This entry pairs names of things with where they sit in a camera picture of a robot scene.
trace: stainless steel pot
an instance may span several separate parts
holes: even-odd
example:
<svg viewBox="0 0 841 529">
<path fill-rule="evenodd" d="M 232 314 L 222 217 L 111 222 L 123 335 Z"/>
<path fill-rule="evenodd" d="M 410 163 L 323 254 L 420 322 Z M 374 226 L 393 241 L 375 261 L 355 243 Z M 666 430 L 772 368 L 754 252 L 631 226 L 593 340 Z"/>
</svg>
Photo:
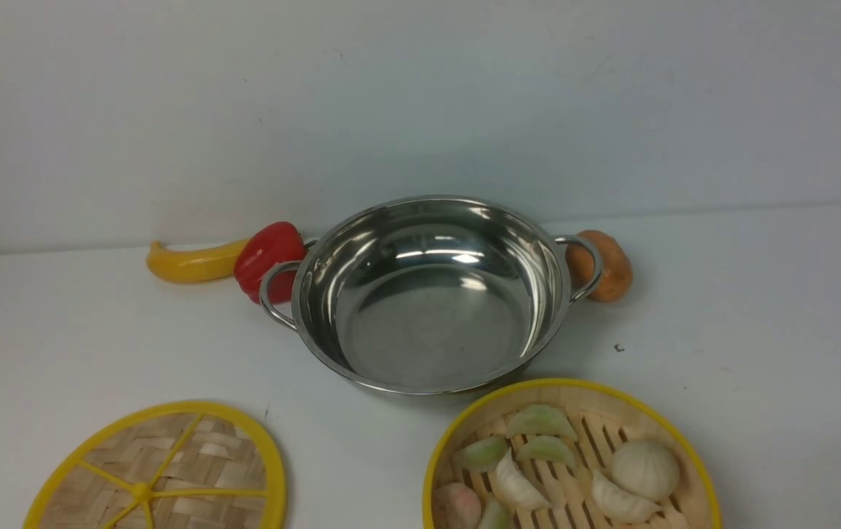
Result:
<svg viewBox="0 0 841 529">
<path fill-rule="evenodd" d="M 592 280 L 574 292 L 567 244 L 594 257 Z M 266 292 L 273 277 L 294 269 L 290 317 Z M 601 271 L 598 250 L 581 237 L 552 238 L 498 204 L 428 195 L 344 220 L 303 261 L 273 267 L 260 304 L 350 381 L 395 394 L 450 394 L 524 369 Z"/>
</svg>

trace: bamboo steamer lid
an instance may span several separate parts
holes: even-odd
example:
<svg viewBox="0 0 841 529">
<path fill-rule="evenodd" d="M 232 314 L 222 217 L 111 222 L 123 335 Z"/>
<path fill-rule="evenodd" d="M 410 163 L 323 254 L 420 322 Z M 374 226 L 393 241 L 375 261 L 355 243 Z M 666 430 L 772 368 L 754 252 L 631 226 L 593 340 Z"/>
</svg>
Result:
<svg viewBox="0 0 841 529">
<path fill-rule="evenodd" d="M 286 476 L 252 418 L 211 402 L 144 409 L 55 469 L 25 529 L 280 529 Z"/>
</svg>

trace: green dumpling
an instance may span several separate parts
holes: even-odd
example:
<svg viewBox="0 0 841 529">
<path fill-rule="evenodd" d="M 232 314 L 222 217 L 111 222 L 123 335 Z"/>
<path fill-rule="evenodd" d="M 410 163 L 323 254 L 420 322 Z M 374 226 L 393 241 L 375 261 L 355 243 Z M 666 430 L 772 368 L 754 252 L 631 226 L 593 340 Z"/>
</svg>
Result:
<svg viewBox="0 0 841 529">
<path fill-rule="evenodd" d="M 534 404 L 519 411 L 505 427 L 505 436 L 557 435 L 578 441 L 578 434 L 561 409 Z"/>
<path fill-rule="evenodd" d="M 525 446 L 518 449 L 515 453 L 515 460 L 522 459 L 541 459 L 543 461 L 552 461 L 555 463 L 562 463 L 569 469 L 575 469 L 576 460 L 574 454 L 561 439 L 555 436 L 540 435 L 526 442 Z"/>
<path fill-rule="evenodd" d="M 492 472 L 508 449 L 505 439 L 500 436 L 488 436 L 461 449 L 459 463 L 470 472 Z"/>
<path fill-rule="evenodd" d="M 482 518 L 476 529 L 511 529 L 512 516 L 502 503 L 499 503 L 495 496 L 488 496 L 485 501 L 485 509 L 482 509 Z"/>
</svg>

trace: plastic food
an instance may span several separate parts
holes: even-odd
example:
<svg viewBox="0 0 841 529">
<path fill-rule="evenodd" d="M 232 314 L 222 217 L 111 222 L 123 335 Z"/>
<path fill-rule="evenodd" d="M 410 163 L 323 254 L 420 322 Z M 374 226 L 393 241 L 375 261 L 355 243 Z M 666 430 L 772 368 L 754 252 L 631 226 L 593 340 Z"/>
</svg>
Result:
<svg viewBox="0 0 841 529">
<path fill-rule="evenodd" d="M 451 483 L 434 490 L 437 501 L 447 509 L 450 529 L 474 529 L 482 515 L 482 505 L 473 489 L 462 483 Z"/>
<path fill-rule="evenodd" d="M 591 498 L 613 522 L 643 523 L 653 512 L 662 510 L 656 503 L 613 485 L 598 469 L 594 469 Z"/>
<path fill-rule="evenodd" d="M 554 461 L 555 463 L 562 463 L 566 467 L 574 469 L 576 462 L 574 454 L 561 439 L 555 436 L 540 435 L 533 438 L 531 441 L 525 443 L 518 452 L 515 453 L 515 459 L 521 461 L 522 459 L 541 459 L 543 461 Z"/>
<path fill-rule="evenodd" d="M 168 250 L 159 241 L 153 241 L 146 256 L 146 267 L 152 275 L 173 284 L 220 280 L 235 270 L 238 255 L 249 240 L 195 251 Z"/>
<path fill-rule="evenodd" d="M 250 301 L 260 304 L 260 280 L 277 262 L 300 261 L 306 257 L 306 245 L 296 227 L 289 222 L 275 222 L 257 232 L 235 262 L 235 280 Z M 296 272 L 287 272 L 270 283 L 270 302 L 289 301 Z"/>
<path fill-rule="evenodd" d="M 613 453 L 609 476 L 627 492 L 662 502 L 679 484 L 679 463 L 658 442 L 630 441 Z"/>
<path fill-rule="evenodd" d="M 460 450 L 459 463 L 470 472 L 492 472 L 508 449 L 505 439 L 488 436 Z"/>
<path fill-rule="evenodd" d="M 512 516 L 508 509 L 505 509 L 505 505 L 490 495 L 485 501 L 482 519 L 476 529 L 512 529 Z"/>
<path fill-rule="evenodd" d="M 495 495 L 508 506 L 516 509 L 535 510 L 550 508 L 551 503 L 542 496 L 532 482 L 522 475 L 518 465 L 512 461 L 512 450 L 505 452 L 504 458 L 495 467 Z"/>
<path fill-rule="evenodd" d="M 505 428 L 505 436 L 559 435 L 578 441 L 578 434 L 561 409 L 534 404 L 519 411 Z"/>
<path fill-rule="evenodd" d="M 603 258 L 603 275 L 600 276 L 598 286 L 591 292 L 590 298 L 593 301 L 610 302 L 626 295 L 633 284 L 633 267 L 618 242 L 608 234 L 596 230 L 585 230 L 579 232 L 578 236 L 594 243 L 600 251 L 600 257 Z M 574 284 L 586 284 L 591 280 L 594 274 L 594 259 L 586 248 L 581 245 L 569 245 L 565 258 Z"/>
</svg>

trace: yellow spoke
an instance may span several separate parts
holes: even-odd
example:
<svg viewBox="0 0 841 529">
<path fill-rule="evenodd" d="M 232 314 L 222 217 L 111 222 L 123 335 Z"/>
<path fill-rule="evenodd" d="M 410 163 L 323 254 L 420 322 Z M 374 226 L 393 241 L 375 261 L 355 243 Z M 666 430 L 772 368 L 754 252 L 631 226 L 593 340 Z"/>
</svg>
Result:
<svg viewBox="0 0 841 529">
<path fill-rule="evenodd" d="M 110 472 L 104 471 L 104 469 L 101 469 L 101 468 L 95 467 L 94 465 L 91 465 L 90 463 L 88 463 L 84 459 L 81 459 L 80 461 L 78 461 L 77 464 L 78 464 L 79 467 L 82 467 L 82 468 L 88 469 L 88 471 L 94 472 L 96 475 L 101 476 L 101 478 L 106 479 L 107 481 L 109 481 L 110 483 L 112 483 L 116 486 L 119 486 L 119 488 L 121 488 L 121 489 L 124 489 L 124 490 L 132 489 L 132 485 L 129 485 L 129 483 L 125 482 L 124 480 L 122 480 L 120 478 L 117 478 L 117 476 L 112 475 L 112 473 L 110 473 Z"/>
<path fill-rule="evenodd" d="M 153 529 L 152 510 L 149 508 L 149 502 L 142 502 L 140 506 L 143 508 L 143 514 L 146 516 L 146 529 Z"/>
<path fill-rule="evenodd" d="M 171 498 L 175 496 L 267 496 L 266 490 L 258 489 L 178 489 L 157 490 L 153 498 Z"/>
<path fill-rule="evenodd" d="M 185 442 L 188 441 L 189 436 L 191 436 L 192 432 L 194 432 L 195 429 L 198 427 L 198 422 L 201 421 L 203 417 L 205 417 L 205 414 L 199 413 L 198 417 L 196 417 L 194 421 L 192 421 L 192 424 L 188 425 L 188 428 L 185 429 L 185 432 L 182 432 L 182 436 L 179 437 L 178 441 L 176 441 L 176 443 L 172 445 L 172 448 L 169 450 L 168 455 L 165 456 L 165 459 L 162 460 L 162 464 L 159 465 L 159 469 L 156 471 L 156 475 L 152 476 L 151 481 L 149 481 L 150 489 L 152 489 L 153 486 L 156 486 L 156 482 L 159 481 L 159 478 L 161 478 L 162 472 L 165 471 L 165 467 L 169 466 L 169 463 L 172 462 L 172 458 L 174 458 L 176 452 L 179 452 L 179 448 L 182 448 L 182 445 L 185 445 Z"/>
<path fill-rule="evenodd" d="M 128 506 L 126 506 L 126 508 L 124 510 L 121 510 L 121 512 L 117 516 L 114 516 L 114 519 L 111 519 L 110 522 L 106 523 L 106 525 L 104 526 L 104 529 L 112 529 L 112 527 L 114 527 L 114 525 L 117 525 L 117 522 L 119 522 L 119 520 L 124 519 L 124 516 L 131 513 L 132 509 L 135 509 L 135 508 L 136 508 L 136 502 L 130 503 Z"/>
</svg>

